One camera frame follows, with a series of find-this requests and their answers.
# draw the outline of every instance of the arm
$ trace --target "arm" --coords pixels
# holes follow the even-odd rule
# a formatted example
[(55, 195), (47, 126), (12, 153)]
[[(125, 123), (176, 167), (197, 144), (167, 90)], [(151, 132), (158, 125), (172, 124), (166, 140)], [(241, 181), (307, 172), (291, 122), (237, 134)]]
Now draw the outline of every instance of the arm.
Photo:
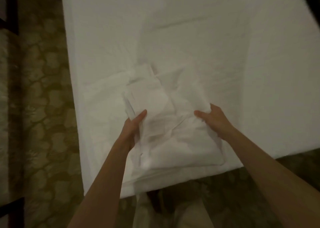
[(113, 227), (118, 212), (122, 179), (134, 135), (146, 116), (144, 110), (134, 120), (127, 119), (96, 179), (70, 221), (68, 228)]
[(212, 104), (211, 113), (194, 114), (231, 145), (284, 227), (319, 226), (320, 193), (316, 189), (235, 129), (219, 107)]

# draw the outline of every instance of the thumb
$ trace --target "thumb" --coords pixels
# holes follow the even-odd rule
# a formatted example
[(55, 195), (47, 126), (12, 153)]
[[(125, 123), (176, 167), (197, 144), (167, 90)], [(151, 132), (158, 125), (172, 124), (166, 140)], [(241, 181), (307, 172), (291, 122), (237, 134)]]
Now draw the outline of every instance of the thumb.
[(205, 113), (205, 112), (202, 112), (202, 111), (194, 111), (194, 115), (198, 118), (201, 118), (203, 119), (204, 121), (207, 121), (208, 118), (209, 118), (209, 114), (208, 113)]

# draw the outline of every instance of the folded shirt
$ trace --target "folded shirt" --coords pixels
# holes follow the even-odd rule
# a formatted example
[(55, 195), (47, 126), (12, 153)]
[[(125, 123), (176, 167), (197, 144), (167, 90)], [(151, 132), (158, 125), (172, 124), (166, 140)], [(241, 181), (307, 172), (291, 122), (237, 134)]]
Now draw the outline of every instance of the folded shirt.
[(148, 65), (139, 66), (124, 92), (130, 119), (144, 109), (135, 157), (140, 168), (222, 165), (221, 139), (194, 110), (209, 111), (210, 104), (192, 67), (153, 75)]

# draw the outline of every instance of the mattress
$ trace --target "mattress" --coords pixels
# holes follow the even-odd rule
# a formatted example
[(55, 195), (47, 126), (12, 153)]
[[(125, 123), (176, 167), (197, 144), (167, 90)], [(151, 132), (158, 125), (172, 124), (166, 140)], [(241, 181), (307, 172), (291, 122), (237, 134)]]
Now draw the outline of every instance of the mattress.
[[(195, 66), (208, 99), (274, 158), (320, 147), (320, 32), (304, 0), (63, 0), (63, 9), (85, 193), (124, 122), (105, 117), (102, 97), (94, 107), (105, 120), (93, 124), (86, 95), (103, 96), (108, 77), (144, 62), (160, 73)], [(222, 152), (223, 165), (148, 172), (129, 156), (121, 197), (242, 166), (226, 142)]]

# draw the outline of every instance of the person's right arm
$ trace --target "person's right arm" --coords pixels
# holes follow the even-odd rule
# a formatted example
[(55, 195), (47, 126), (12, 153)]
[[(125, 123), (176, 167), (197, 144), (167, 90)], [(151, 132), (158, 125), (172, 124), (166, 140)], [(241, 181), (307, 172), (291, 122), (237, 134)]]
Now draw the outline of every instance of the person's right arm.
[(211, 104), (210, 113), (194, 114), (231, 145), (284, 227), (320, 226), (320, 193), (316, 189), (234, 128), (219, 107)]

